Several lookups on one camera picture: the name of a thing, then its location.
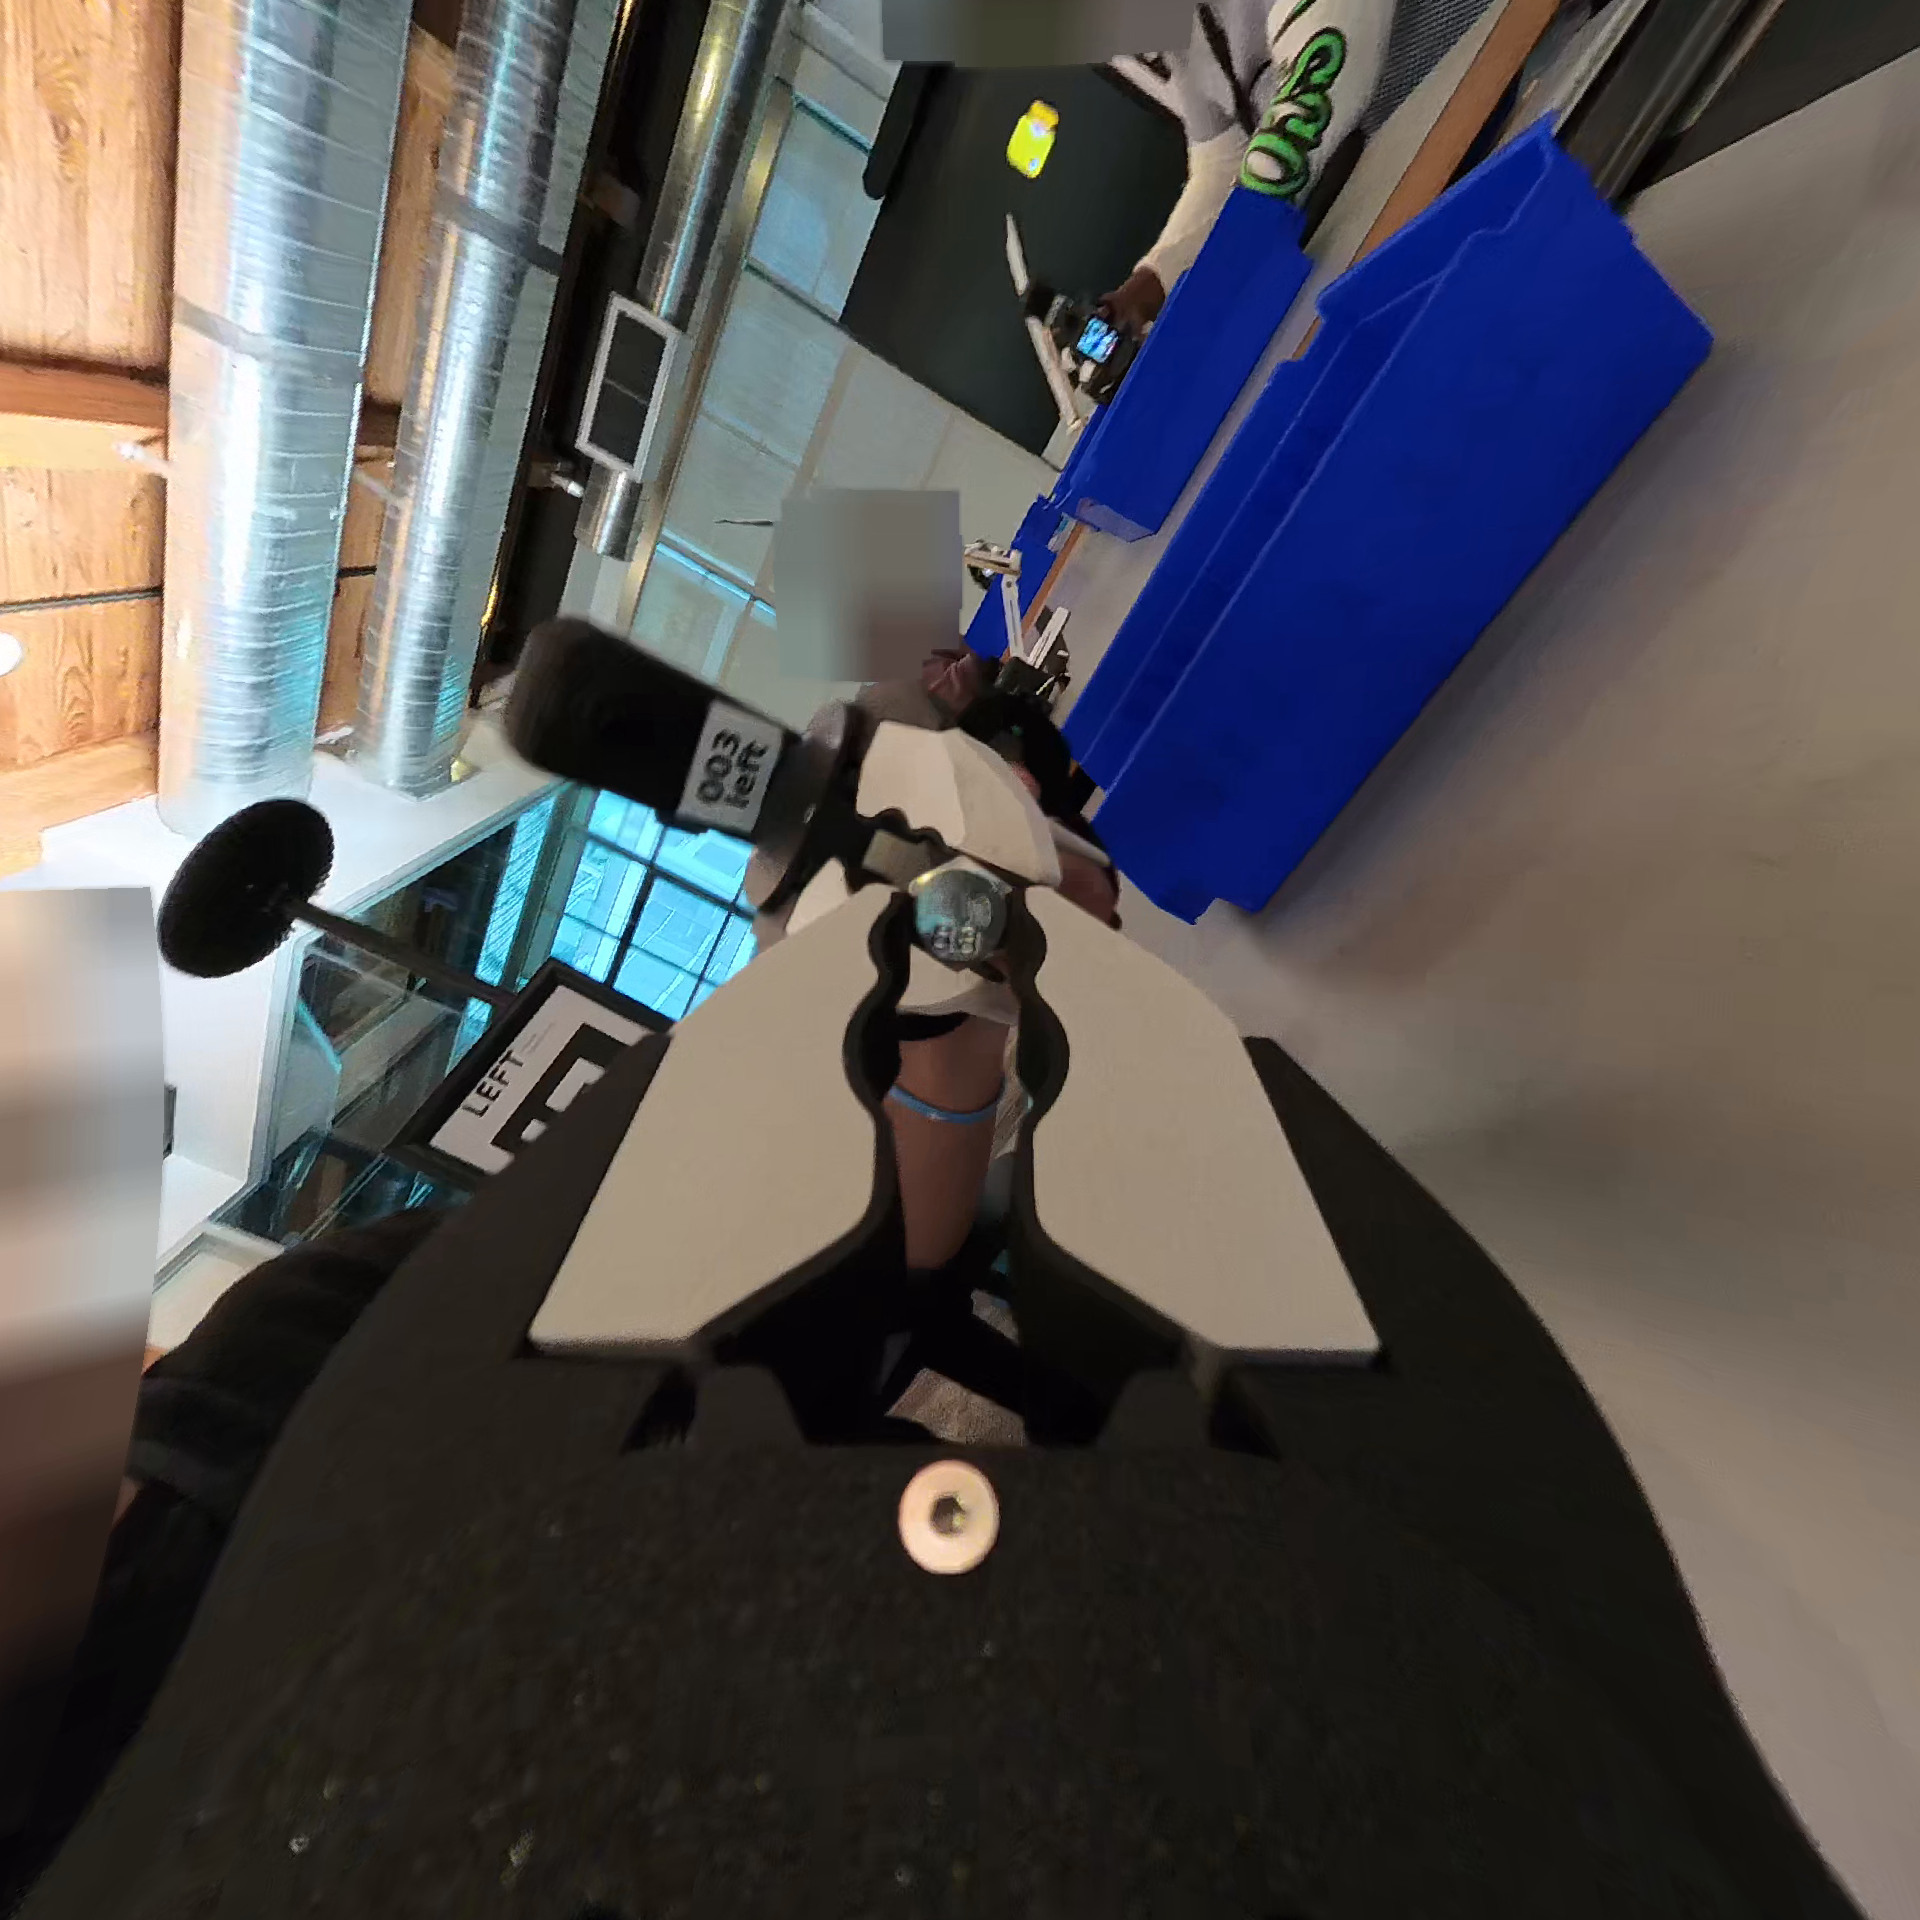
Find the wood-edged table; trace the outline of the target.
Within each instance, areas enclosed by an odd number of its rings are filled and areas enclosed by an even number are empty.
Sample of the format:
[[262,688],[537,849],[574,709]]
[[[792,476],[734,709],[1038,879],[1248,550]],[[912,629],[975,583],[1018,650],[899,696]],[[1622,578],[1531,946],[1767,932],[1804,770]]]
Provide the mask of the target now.
[[1384,248],[1465,168],[1558,10],[1558,2],[1489,2],[1381,130],[1329,168],[1331,198],[1309,219],[1309,280],[1281,332],[1287,359],[1314,339],[1331,280]]

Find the dark grey flat panel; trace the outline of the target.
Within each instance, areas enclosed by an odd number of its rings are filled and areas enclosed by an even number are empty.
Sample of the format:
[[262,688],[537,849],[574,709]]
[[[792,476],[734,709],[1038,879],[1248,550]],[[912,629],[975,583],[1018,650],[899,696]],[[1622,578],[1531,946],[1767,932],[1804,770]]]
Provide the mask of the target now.
[[1619,209],[1914,48],[1914,2],[1641,2],[1558,140]]

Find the silver spiral air duct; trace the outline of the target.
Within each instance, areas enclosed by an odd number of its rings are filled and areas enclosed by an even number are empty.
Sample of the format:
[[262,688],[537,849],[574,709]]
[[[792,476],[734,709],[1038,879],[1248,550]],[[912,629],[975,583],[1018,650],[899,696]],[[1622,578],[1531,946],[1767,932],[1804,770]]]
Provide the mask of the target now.
[[408,2],[187,2],[157,813],[307,796]]
[[459,753],[605,38],[588,2],[465,2],[351,758],[408,800]]
[[[711,2],[678,136],[668,150],[654,222],[641,258],[631,293],[684,332],[681,359],[701,303],[702,280],[732,203],[749,136],[755,133],[765,88],[785,35],[788,2]],[[601,560],[628,560],[638,548],[641,502],[654,463],[654,443],[642,480],[588,465],[578,543]]]

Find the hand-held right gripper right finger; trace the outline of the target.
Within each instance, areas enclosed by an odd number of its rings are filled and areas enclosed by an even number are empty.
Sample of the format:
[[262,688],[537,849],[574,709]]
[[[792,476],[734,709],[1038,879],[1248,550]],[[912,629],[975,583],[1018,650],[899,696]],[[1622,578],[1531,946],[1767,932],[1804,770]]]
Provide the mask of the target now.
[[1099,1440],[1138,1383],[1209,1425],[1251,1368],[1371,1365],[1381,1330],[1259,1073],[1277,1049],[1049,888],[1022,890],[1009,925],[1025,1440]]

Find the black round-top stand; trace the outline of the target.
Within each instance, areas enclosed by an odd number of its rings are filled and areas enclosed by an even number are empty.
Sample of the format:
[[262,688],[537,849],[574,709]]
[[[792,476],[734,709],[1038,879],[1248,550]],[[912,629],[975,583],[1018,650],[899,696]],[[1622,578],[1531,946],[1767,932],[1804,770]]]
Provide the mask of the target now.
[[328,819],[312,802],[261,800],[235,810],[199,838],[165,885],[157,905],[159,959],[194,979],[224,979],[262,962],[297,925],[308,925],[462,1003],[479,999],[491,1010],[514,1006],[514,988],[321,908],[331,858]]

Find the person's black sweater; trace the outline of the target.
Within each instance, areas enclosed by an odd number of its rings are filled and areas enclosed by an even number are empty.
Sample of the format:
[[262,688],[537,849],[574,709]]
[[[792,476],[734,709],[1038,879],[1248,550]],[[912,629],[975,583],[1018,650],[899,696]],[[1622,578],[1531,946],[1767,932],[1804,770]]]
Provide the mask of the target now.
[[317,1238],[251,1269],[149,1368],[131,1486],[84,1629],[55,1750],[2,1842],[2,1913],[55,1859],[179,1650],[237,1503],[322,1363],[439,1222],[417,1208]]

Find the steel hex bolt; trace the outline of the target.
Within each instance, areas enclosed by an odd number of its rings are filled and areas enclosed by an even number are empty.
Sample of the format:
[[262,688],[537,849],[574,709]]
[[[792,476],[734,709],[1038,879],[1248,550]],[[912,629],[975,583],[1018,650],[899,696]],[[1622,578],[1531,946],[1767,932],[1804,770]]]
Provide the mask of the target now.
[[999,952],[1012,913],[1009,879],[975,863],[949,859],[915,878],[905,895],[915,943],[931,959],[975,969]]

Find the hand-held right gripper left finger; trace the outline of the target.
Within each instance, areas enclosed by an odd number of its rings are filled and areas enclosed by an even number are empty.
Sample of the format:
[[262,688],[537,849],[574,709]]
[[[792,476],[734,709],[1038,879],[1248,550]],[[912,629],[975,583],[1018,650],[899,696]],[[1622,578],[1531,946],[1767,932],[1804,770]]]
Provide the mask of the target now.
[[868,1436],[902,1319],[882,1099],[905,908],[854,890],[678,1026],[532,1318],[537,1353],[752,1365],[805,1436]]

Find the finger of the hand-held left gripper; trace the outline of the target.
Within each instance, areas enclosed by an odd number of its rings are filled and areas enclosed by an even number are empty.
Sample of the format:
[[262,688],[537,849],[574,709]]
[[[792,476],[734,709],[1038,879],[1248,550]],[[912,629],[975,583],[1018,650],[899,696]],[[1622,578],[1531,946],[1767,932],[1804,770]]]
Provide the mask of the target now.
[[812,922],[827,919],[839,905],[847,905],[859,890],[859,883],[849,875],[815,875],[805,885],[779,905],[765,905],[755,913],[755,939],[758,955],[771,952],[788,935],[809,929]]
[[877,723],[854,806],[862,819],[898,819],[899,833],[929,833],[1004,878],[1061,885],[1061,850],[1039,802],[999,753],[961,729]]

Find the framed code sign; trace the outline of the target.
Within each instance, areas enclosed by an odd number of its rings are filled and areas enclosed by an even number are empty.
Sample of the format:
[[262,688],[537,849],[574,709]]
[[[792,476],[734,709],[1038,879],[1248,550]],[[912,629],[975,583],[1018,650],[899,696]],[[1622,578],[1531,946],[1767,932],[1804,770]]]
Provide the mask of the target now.
[[427,1179],[475,1188],[505,1172],[624,1050],[674,1020],[549,958],[385,1155]]

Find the dark wall screen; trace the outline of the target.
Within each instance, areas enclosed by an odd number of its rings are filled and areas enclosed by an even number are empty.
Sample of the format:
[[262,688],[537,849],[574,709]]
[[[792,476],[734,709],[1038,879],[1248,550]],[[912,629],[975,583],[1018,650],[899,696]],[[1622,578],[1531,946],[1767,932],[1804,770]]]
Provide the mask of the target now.
[[[1061,128],[1038,180],[1007,136],[1034,96]],[[1004,258],[1014,215],[1032,275],[1077,300],[1117,288],[1187,182],[1175,116],[1107,66],[905,63],[887,100],[862,188],[877,203],[844,325],[979,426],[1044,453],[1057,410],[1021,325]]]

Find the person's left hand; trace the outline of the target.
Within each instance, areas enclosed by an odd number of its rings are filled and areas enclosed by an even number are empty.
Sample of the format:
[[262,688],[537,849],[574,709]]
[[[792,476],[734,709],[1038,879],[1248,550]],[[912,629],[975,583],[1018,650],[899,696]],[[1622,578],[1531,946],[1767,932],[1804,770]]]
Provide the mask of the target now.
[[1044,795],[1038,773],[1018,763],[1012,765],[1022,788],[1044,808],[1049,822],[1051,845],[1061,863],[1057,890],[1077,903],[1095,919],[1117,929],[1119,925],[1119,878],[1109,859],[1109,850],[1099,833],[1092,829],[1092,819],[1071,808],[1068,802],[1054,802]]

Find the white wall vent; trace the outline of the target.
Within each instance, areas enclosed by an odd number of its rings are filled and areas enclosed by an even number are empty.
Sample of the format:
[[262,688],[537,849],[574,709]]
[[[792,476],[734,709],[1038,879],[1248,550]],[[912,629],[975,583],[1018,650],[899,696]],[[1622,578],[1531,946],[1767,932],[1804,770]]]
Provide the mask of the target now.
[[684,332],[635,296],[609,296],[574,449],[594,465],[642,480]]

